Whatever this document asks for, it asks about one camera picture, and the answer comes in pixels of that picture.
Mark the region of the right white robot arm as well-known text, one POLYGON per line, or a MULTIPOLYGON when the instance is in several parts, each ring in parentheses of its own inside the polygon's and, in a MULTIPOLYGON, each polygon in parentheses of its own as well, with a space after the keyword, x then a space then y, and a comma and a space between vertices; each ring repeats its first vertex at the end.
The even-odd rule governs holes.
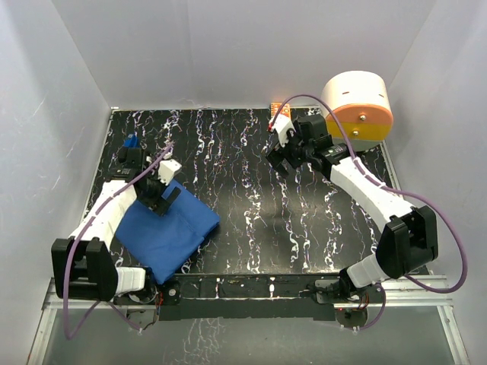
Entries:
POLYGON ((288 176, 283 163, 296 169, 304 163, 348 193, 372 218, 381 235, 376 251, 339 273, 339 280, 326 292, 355 302, 367 287, 397 279, 438 257, 435 213, 427 206, 415 207, 386 190, 346 144, 334 144, 321 115, 291 120, 279 114, 269 130, 278 140, 266 155, 272 168, 288 176))

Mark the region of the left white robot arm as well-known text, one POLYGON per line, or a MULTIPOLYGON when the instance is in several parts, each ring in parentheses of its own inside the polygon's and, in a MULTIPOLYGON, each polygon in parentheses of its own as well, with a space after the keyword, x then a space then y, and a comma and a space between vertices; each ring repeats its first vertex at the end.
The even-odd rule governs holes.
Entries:
POLYGON ((119 163, 80 225, 51 247, 56 294, 63 300, 110 301, 131 293, 140 303, 150 303, 156 283, 140 267, 116 267, 110 244, 126 212, 134 202, 162 216, 174 203, 180 189, 164 197, 181 165, 166 146, 156 157, 142 147, 124 147, 119 163))

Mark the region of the pink cylindrical tissue phantom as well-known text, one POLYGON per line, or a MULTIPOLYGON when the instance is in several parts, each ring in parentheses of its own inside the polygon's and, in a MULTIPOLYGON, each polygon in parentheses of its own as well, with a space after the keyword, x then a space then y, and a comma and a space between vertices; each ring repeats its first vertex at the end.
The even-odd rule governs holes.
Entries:
POLYGON ((381 76, 369 71, 346 71, 324 86, 324 101, 341 122, 355 151, 379 145, 393 127, 387 88, 381 76))

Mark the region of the blue surgical drape cloth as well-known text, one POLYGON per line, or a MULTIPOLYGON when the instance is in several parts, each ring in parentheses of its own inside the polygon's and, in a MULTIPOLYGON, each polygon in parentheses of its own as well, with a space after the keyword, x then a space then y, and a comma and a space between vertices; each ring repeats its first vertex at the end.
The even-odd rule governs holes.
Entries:
POLYGON ((175 179, 163 198, 178 188, 180 194, 159 216, 134 202, 121 220, 116 238, 143 266, 151 269, 157 284, 170 279, 219 225, 220 217, 175 179))

